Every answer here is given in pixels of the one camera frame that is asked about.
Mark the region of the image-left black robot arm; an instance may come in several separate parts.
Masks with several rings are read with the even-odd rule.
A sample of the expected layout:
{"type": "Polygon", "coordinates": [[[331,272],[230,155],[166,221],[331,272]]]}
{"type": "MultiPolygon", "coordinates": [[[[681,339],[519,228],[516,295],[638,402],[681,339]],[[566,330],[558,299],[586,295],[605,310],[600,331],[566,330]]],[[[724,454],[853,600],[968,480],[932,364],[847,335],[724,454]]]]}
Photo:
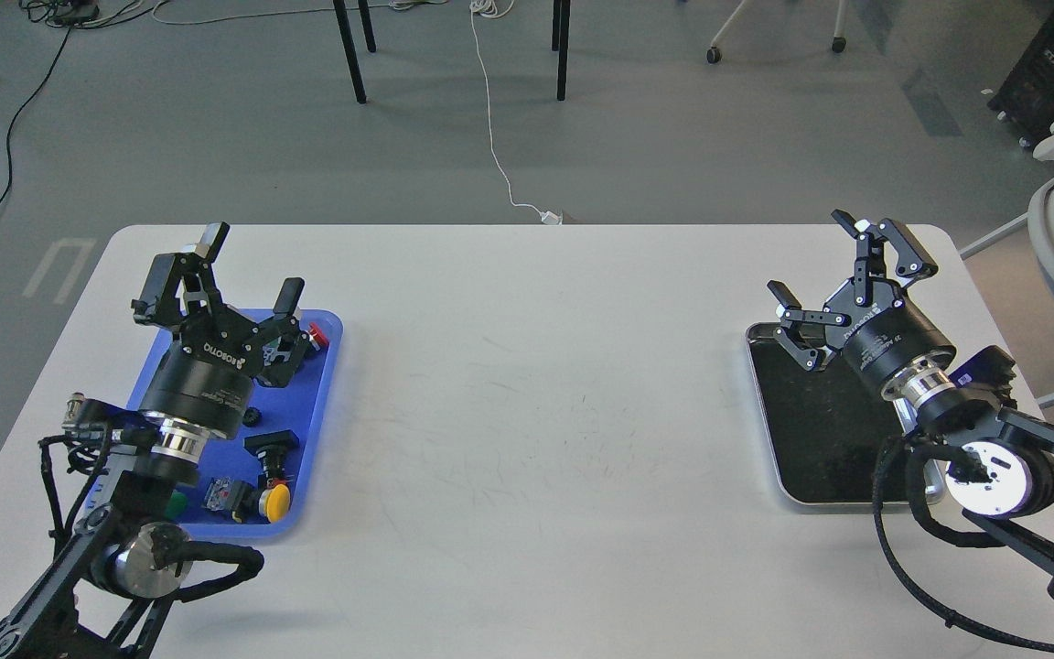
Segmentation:
{"type": "Polygon", "coordinates": [[[304,279],[284,282],[271,316],[221,299],[213,264],[230,226],[213,222],[184,252],[152,261],[139,325],[170,346],[134,410],[70,398],[63,431],[42,438],[53,563],[0,621],[0,658],[147,658],[172,605],[259,575],[249,546],[193,541],[170,520],[210,439],[242,425],[253,388],[285,387],[311,343],[296,317],[304,279]]]}

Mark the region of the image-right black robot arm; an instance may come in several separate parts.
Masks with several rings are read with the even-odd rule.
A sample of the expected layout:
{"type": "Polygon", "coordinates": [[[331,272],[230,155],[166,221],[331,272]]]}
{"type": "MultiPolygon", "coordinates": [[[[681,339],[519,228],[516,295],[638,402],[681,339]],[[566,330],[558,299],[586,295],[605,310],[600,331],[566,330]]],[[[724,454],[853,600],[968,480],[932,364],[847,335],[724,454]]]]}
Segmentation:
{"type": "Polygon", "coordinates": [[[819,311],[769,282],[778,301],[774,337],[803,370],[820,372],[842,358],[874,398],[912,408],[912,429],[887,439],[873,474],[874,525],[891,570],[945,626],[1054,654],[1054,643],[996,629],[924,592],[896,559],[882,520],[887,472],[902,460],[907,506],[925,534],[959,549],[1016,551],[1049,573],[1054,600],[1054,542],[1019,524],[1054,503],[1053,423],[1016,407],[1016,364],[998,346],[950,371],[955,347],[910,301],[909,286],[936,275],[938,266],[907,225],[857,220],[844,210],[832,218],[856,245],[852,275],[819,311]]]}

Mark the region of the image-left black gripper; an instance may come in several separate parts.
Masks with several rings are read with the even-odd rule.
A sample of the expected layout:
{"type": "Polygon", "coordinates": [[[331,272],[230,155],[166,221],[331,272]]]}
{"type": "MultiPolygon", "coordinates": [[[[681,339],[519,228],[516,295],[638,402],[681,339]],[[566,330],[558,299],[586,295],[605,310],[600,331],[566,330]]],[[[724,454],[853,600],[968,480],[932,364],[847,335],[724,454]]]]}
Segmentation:
{"type": "Polygon", "coordinates": [[[229,230],[209,224],[186,252],[156,255],[141,296],[131,301],[135,324],[172,335],[138,412],[221,438],[237,434],[256,388],[289,385],[311,350],[296,316],[302,278],[284,282],[268,319],[254,322],[223,304],[211,265],[229,230]]]}

